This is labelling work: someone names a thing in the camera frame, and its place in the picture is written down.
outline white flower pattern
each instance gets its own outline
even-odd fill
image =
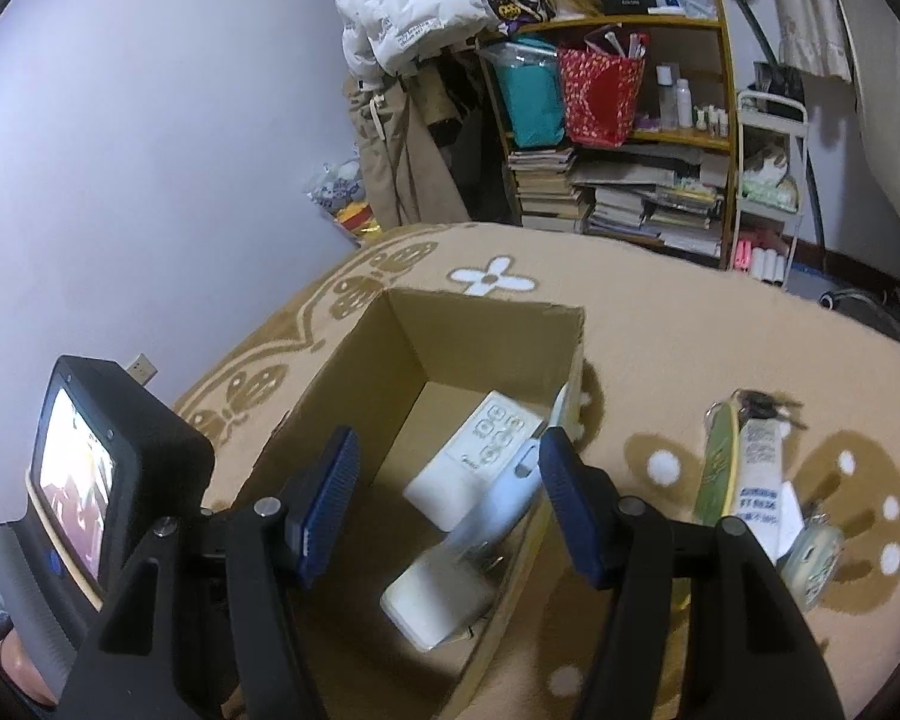
[[[528,293],[536,289],[536,282],[526,276],[508,275],[506,271],[514,264],[512,257],[494,257],[485,271],[475,268],[458,268],[449,275],[451,281],[458,284],[469,284],[464,295],[485,298],[496,288],[516,293]]]

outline red bag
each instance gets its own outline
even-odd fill
[[[567,135],[574,143],[617,148],[634,129],[645,59],[557,49]]]

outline display screen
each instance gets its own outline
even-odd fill
[[[103,517],[113,485],[113,460],[65,389],[53,399],[40,464],[40,488],[72,547],[98,579]]]

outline white wall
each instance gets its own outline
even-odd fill
[[[780,42],[776,0],[748,0],[775,52]],[[763,52],[735,0],[724,0],[730,26],[733,69],[738,89],[754,82],[754,61]],[[839,79],[804,76],[810,111],[810,154],[823,212],[828,250],[900,278],[900,219],[866,166],[850,84]],[[799,237],[816,242],[808,213]]]
[[[353,134],[333,0],[13,0],[0,18],[0,521],[59,354],[172,402],[351,251],[302,195]]]

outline wall socket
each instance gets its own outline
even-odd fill
[[[146,358],[146,354],[137,355],[137,359],[127,366],[127,373],[141,386],[149,384],[156,376],[156,366]]]

